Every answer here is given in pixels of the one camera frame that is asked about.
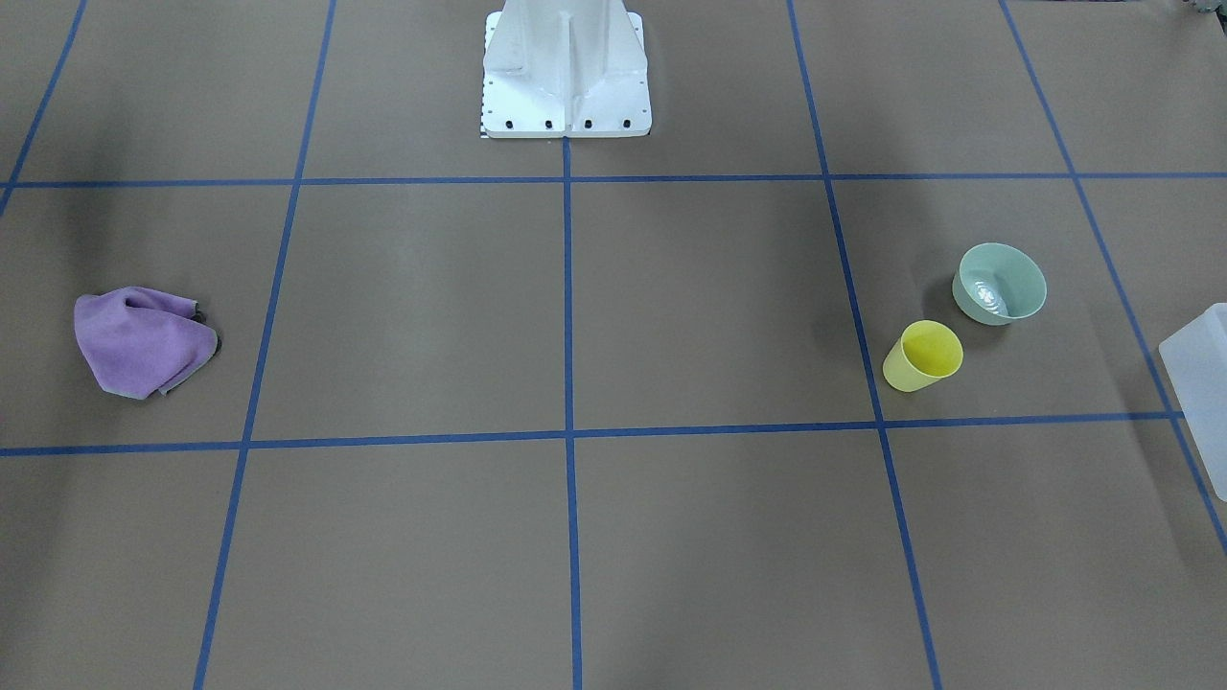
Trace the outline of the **yellow plastic cup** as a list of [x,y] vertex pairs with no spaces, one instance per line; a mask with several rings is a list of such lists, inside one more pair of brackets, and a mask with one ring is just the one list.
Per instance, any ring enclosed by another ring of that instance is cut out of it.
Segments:
[[963,362],[964,349],[955,331],[937,320],[917,320],[894,341],[882,373],[894,390],[910,393],[948,379]]

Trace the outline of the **purple cloth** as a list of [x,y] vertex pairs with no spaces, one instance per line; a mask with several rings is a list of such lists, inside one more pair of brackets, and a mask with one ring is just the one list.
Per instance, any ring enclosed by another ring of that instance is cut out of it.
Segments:
[[148,287],[83,293],[72,306],[72,328],[101,389],[136,401],[166,397],[220,347],[196,300]]

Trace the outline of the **green ceramic bowl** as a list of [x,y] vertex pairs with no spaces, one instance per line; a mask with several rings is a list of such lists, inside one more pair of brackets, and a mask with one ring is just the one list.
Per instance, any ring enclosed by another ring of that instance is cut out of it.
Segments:
[[1045,306],[1045,275],[1025,252],[985,241],[969,248],[952,277],[952,296],[963,314],[985,327],[1009,327]]

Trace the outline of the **clear plastic bin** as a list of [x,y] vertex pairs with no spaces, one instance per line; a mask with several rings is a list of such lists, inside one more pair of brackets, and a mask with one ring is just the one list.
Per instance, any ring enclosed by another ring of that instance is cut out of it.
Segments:
[[1214,495],[1226,501],[1226,304],[1167,336],[1160,355]]

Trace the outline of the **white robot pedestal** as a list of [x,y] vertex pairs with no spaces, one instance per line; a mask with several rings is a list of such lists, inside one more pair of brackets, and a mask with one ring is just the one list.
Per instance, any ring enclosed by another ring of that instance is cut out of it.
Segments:
[[622,1],[507,1],[487,14],[479,131],[491,139],[652,131],[640,14]]

